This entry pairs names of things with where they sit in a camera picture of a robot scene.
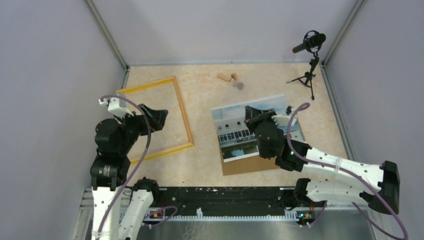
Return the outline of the yellow wooden picture frame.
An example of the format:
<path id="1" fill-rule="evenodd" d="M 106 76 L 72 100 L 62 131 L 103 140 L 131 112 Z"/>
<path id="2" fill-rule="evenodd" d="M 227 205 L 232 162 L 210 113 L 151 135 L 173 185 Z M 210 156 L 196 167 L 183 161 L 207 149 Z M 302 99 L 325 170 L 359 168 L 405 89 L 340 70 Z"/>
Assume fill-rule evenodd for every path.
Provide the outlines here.
<path id="1" fill-rule="evenodd" d="M 116 91 L 147 112 L 153 128 L 145 160 L 195 146 L 187 111 L 175 76 Z"/>

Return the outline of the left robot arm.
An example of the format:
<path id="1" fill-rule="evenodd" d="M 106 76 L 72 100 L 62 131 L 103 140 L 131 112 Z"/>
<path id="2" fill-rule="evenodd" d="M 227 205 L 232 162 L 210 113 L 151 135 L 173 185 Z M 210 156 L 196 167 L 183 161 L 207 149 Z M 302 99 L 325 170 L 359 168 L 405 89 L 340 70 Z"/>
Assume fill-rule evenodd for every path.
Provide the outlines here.
<path id="1" fill-rule="evenodd" d="M 168 110 L 139 105 L 143 114 L 125 111 L 107 118 L 95 128 L 96 157 L 90 168 L 93 196 L 93 240 L 119 239 L 122 192 L 130 168 L 128 153 L 140 136 L 164 128 Z"/>

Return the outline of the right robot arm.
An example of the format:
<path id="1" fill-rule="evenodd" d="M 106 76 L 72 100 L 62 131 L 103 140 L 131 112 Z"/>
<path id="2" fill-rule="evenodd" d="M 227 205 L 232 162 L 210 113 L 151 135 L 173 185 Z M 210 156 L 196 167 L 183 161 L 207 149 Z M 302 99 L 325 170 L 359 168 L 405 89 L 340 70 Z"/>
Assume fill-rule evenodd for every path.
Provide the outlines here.
<path id="1" fill-rule="evenodd" d="M 245 106 L 244 123 L 256 135 L 259 156 L 274 159 L 286 171 L 322 175 L 329 182 L 300 178 L 293 200 L 299 206 L 310 202 L 338 201 L 367 205 L 389 215 L 399 213 L 400 174 L 395 162 L 367 164 L 337 157 L 294 140 L 277 125 L 287 124 L 291 114 L 278 115 L 273 109 Z"/>

